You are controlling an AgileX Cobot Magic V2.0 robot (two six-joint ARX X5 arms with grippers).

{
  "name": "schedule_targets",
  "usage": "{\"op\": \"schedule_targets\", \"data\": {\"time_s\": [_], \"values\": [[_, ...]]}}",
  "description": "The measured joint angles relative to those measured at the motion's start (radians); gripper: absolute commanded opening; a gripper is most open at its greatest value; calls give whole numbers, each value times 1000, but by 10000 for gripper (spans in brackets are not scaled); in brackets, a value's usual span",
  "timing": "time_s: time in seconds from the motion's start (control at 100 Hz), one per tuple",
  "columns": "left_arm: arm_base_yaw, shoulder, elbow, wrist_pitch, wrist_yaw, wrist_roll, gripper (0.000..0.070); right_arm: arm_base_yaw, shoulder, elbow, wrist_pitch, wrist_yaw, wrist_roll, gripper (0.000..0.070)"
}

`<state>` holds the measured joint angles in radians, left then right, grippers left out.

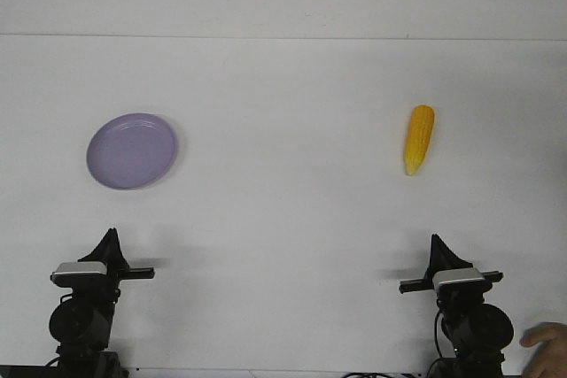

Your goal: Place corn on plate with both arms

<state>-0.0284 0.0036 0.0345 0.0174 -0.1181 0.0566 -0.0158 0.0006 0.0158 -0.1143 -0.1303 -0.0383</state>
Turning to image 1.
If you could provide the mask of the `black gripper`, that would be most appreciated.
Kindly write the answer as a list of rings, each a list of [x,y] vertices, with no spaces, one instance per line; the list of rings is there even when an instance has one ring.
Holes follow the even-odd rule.
[[[153,267],[130,268],[120,246],[119,233],[116,228],[109,228],[95,249],[79,262],[113,262],[115,268],[107,266],[107,276],[88,278],[73,290],[84,293],[113,294],[122,281],[151,280],[155,277]]]
[[[401,281],[400,294],[433,290],[438,301],[453,307],[471,307],[485,302],[484,294],[503,279],[503,272],[480,272],[459,258],[437,234],[431,236],[429,265],[424,278]]]

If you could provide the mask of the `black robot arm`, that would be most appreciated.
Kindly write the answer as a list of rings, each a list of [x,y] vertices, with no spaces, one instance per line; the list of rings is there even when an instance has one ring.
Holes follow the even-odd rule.
[[[459,258],[437,234],[431,236],[429,264],[421,279],[399,284],[399,292],[431,290],[438,312],[434,341],[439,332],[451,343],[454,355],[438,355],[428,377],[502,377],[503,349],[513,339],[509,316],[485,301],[485,293],[503,279],[500,271],[481,272]]]
[[[129,265],[116,228],[109,228],[91,253],[60,264],[50,281],[70,292],[50,316],[49,331],[58,342],[57,370],[78,377],[126,377],[118,354],[108,350],[120,284],[154,277],[152,267]]]

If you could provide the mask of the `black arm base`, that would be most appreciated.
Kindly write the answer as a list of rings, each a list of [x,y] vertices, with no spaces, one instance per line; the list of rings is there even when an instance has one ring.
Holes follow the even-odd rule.
[[[128,378],[130,372],[115,351],[94,352],[87,356],[60,355],[42,367],[40,377]]]

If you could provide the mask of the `person's hand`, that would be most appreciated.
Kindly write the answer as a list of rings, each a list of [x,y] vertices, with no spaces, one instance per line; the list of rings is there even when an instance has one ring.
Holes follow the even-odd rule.
[[[524,348],[537,346],[522,372],[525,378],[566,378],[566,325],[545,322],[528,329],[520,340]]]

